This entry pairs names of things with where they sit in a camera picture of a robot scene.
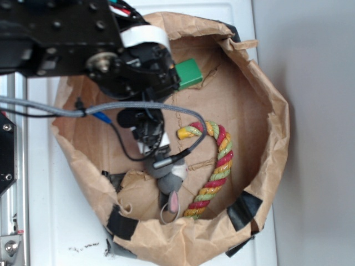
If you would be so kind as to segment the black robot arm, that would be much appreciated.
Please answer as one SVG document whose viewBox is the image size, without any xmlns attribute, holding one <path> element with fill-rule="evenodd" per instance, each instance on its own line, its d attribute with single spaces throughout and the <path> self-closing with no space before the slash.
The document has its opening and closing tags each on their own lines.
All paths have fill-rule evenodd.
<svg viewBox="0 0 355 266">
<path fill-rule="evenodd" d="M 86 75 L 117 100 L 179 88 L 169 39 L 125 1 L 2 1 L 1 74 Z"/>
</svg>

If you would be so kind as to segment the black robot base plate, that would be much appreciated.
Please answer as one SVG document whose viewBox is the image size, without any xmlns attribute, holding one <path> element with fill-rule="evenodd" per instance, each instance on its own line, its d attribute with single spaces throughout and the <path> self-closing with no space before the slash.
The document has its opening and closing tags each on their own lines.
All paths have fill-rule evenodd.
<svg viewBox="0 0 355 266">
<path fill-rule="evenodd" d="M 1 196 L 16 180 L 16 125 L 1 112 Z"/>
</svg>

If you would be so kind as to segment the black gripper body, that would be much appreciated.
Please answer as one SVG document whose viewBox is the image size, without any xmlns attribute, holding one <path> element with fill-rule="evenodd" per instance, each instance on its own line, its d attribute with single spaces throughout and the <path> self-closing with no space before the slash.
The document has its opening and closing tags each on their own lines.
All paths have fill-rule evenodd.
<svg viewBox="0 0 355 266">
<path fill-rule="evenodd" d="M 116 100 L 137 100 L 147 94 L 160 101 L 180 86 L 175 62 L 160 44 L 139 44 L 120 54 L 102 52 L 86 62 L 88 77 Z"/>
</svg>

